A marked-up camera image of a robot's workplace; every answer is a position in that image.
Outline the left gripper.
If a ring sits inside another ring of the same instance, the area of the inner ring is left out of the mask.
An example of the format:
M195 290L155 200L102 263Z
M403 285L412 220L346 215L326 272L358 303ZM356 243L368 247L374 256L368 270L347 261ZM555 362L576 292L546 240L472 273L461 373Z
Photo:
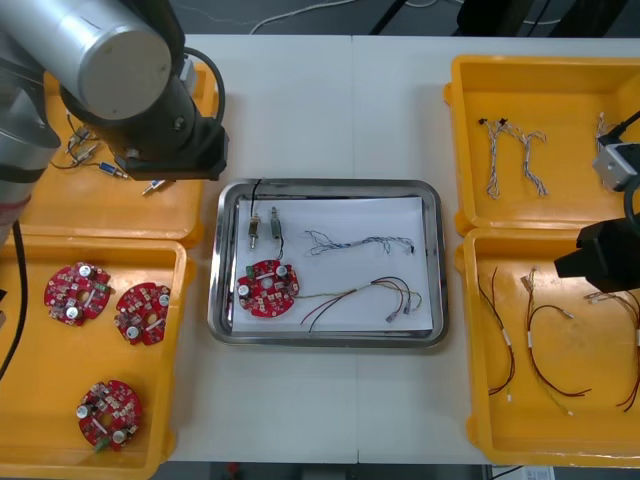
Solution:
M116 155L116 164L134 180L217 181L227 167L229 137L211 118L198 117L181 146L141 151L138 157Z

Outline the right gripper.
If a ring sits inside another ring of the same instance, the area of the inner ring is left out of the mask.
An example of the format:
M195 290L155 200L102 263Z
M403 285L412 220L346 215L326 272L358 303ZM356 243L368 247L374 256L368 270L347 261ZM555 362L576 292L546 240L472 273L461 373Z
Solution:
M584 278L603 293L639 288L639 235L626 219L580 230L576 250L554 261L560 278Z

